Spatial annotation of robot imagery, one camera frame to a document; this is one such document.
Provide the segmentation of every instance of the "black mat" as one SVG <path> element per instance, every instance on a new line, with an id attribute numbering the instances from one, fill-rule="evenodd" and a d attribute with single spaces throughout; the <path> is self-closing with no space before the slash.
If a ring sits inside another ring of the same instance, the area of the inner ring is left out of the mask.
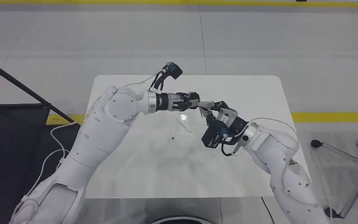
<path id="1" fill-rule="evenodd" d="M 50 136 L 56 126 L 45 126 L 49 108 L 43 104 L 0 105 L 0 223 L 8 223 L 13 209 L 30 190 L 48 154 L 60 148 Z M 79 127 L 54 131 L 70 150 Z M 62 153 L 46 162 L 41 180 L 50 176 Z"/>

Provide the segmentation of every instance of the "yellow line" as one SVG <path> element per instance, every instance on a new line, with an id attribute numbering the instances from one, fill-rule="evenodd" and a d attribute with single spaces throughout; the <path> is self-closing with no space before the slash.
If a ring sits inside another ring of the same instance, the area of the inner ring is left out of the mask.
<path id="1" fill-rule="evenodd" d="M 295 123 L 358 122 L 358 113 L 292 113 L 292 118 Z"/>
<path id="2" fill-rule="evenodd" d="M 292 2 L 292 0 L 0 0 L 0 4 L 200 4 L 208 6 L 358 7 L 358 2 Z"/>
<path id="3" fill-rule="evenodd" d="M 339 123 L 339 122 L 358 122 L 358 112 L 342 113 L 292 113 L 294 123 Z M 73 120 L 83 124 L 84 114 L 70 114 Z M 58 114 L 50 114 L 46 124 L 68 124 Z"/>
<path id="4" fill-rule="evenodd" d="M 77 121 L 78 124 L 83 124 L 84 114 L 69 114 L 70 118 Z M 46 124 L 68 124 L 69 122 L 58 114 L 50 114 L 47 118 Z"/>

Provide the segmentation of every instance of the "black pole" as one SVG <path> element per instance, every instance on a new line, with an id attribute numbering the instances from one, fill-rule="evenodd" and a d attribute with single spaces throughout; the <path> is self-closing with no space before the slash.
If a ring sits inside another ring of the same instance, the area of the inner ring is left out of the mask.
<path id="1" fill-rule="evenodd" d="M 48 106 L 51 110 L 53 110 L 54 112 L 56 112 L 58 115 L 62 116 L 64 119 L 66 119 L 69 122 L 74 122 L 74 120 L 72 118 L 70 118 L 69 116 L 67 116 L 66 114 L 64 114 L 62 111 L 60 111 L 58 108 L 56 108 L 54 105 L 52 105 L 51 103 L 47 102 L 44 98 L 42 98 L 41 96 L 39 96 L 37 93 L 33 92 L 31 89 L 29 89 L 27 86 L 25 86 L 24 84 L 22 84 L 19 80 L 15 79 L 14 77 L 12 77 L 9 73 L 5 72 L 4 70 L 2 70 L 0 68 L 0 76 L 4 77 L 5 79 L 7 79 L 9 82 L 11 82 L 12 84 L 14 84 L 15 86 L 19 87 L 20 89 L 24 90 L 27 94 L 29 94 L 30 96 L 32 96 L 33 98 L 37 99 L 38 101 L 40 101 L 41 103 L 43 103 L 44 105 Z"/>

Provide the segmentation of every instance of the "table top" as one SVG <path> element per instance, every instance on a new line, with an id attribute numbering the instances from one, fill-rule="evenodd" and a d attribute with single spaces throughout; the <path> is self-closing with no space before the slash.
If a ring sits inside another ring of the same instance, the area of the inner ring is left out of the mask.
<path id="1" fill-rule="evenodd" d="M 140 82 L 150 76 L 98 76 L 88 109 L 109 85 Z M 148 89 L 151 81 L 130 86 Z M 225 101 L 247 121 L 256 117 L 282 120 L 294 127 L 281 82 L 276 76 L 182 75 L 167 78 L 163 92 L 197 92 L 201 101 Z M 86 198 L 211 198 L 273 196 L 270 175 L 240 149 L 225 157 L 201 142 L 207 126 L 199 110 L 140 114 L 115 150 L 97 169 Z M 271 129 L 294 135 L 285 125 L 258 120 Z M 232 151 L 234 146 L 225 146 Z M 294 159 L 308 171 L 302 153 Z"/>

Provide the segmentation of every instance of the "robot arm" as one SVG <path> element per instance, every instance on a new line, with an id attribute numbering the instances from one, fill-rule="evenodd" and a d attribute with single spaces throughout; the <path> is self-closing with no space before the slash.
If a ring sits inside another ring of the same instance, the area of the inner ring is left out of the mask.
<path id="1" fill-rule="evenodd" d="M 201 139 L 204 145 L 217 148 L 221 143 L 222 153 L 226 156 L 231 156 L 243 147 L 257 166 L 271 174 L 270 187 L 292 224 L 329 223 L 313 193 L 309 176 L 304 168 L 292 159 L 299 149 L 298 141 L 284 132 L 244 121 L 223 101 L 200 102 L 199 108 L 209 126 Z M 211 110 L 219 112 L 217 118 Z M 252 146 L 260 141 L 262 143 L 253 150 Z M 233 153 L 224 152 L 225 144 L 236 143 Z"/>
<path id="2" fill-rule="evenodd" d="M 177 65 L 168 63 L 153 82 L 153 91 L 140 94 L 126 86 L 110 86 L 86 115 L 61 166 L 23 197 L 10 223 L 73 223 L 93 173 L 118 148 L 139 113 L 197 108 L 200 99 L 195 92 L 169 94 L 157 89 L 166 77 L 177 78 L 181 72 Z"/>

